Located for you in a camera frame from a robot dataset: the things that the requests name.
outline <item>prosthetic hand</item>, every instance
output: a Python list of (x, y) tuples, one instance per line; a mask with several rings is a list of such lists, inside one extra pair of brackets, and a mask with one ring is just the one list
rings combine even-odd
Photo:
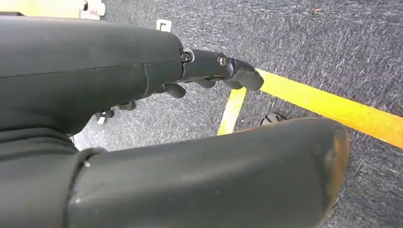
[(153, 93), (180, 98), (178, 82), (258, 90), (249, 64), (184, 50), (173, 34), (104, 21), (0, 17), (1, 130), (57, 128), (75, 134), (91, 115)]

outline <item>yellow floor marking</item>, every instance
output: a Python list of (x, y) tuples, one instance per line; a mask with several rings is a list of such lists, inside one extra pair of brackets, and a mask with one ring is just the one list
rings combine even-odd
[(258, 70), (263, 92), (403, 149), (403, 118)]
[(231, 91), (228, 102), (225, 105), (224, 114), (222, 115), (221, 124), (218, 128), (217, 135), (230, 134), (234, 130), (240, 108), (242, 108), (243, 99), (246, 95), (246, 89), (233, 89)]

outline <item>caster wheel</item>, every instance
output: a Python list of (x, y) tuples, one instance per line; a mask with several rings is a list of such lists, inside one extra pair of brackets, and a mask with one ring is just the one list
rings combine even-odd
[(285, 120), (285, 118), (278, 113), (269, 113), (268, 115), (266, 115), (261, 121), (259, 126), (262, 125), (267, 125), (267, 124), (275, 124), (278, 123), (280, 121)]
[(88, 11), (97, 16), (105, 16), (106, 7), (100, 0), (85, 0), (83, 5), (80, 5), (80, 10)]
[(120, 110), (132, 111), (135, 108), (136, 108), (136, 103), (134, 101), (130, 101), (130, 102), (119, 105)]
[(104, 124), (104, 123), (106, 123), (107, 118), (112, 118), (112, 117), (114, 117), (114, 115), (115, 115), (115, 112), (112, 109), (108, 109), (103, 112), (97, 113), (97, 114), (95, 114), (96, 122), (98, 124)]

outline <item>metal screw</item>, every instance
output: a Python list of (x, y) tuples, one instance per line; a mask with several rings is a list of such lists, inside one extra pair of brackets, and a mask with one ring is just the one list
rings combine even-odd
[(190, 62), (192, 60), (192, 56), (189, 53), (183, 53), (181, 58), (182, 62)]
[(219, 56), (218, 63), (221, 67), (225, 67), (227, 65), (227, 58), (225, 56)]

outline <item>floor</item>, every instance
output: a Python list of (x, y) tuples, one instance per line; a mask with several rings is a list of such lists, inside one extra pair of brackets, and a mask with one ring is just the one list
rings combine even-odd
[[(403, 116), (400, 0), (104, 0), (105, 20), (154, 28), (171, 20), (185, 47), (224, 52), (256, 68)], [(153, 95), (105, 125), (91, 120), (80, 148), (119, 150), (214, 136), (230, 89), (187, 84), (187, 95)], [(264, 114), (317, 116), (263, 92), (248, 92), (236, 130)], [(403, 227), (403, 150), (350, 130), (345, 183), (323, 228)]]

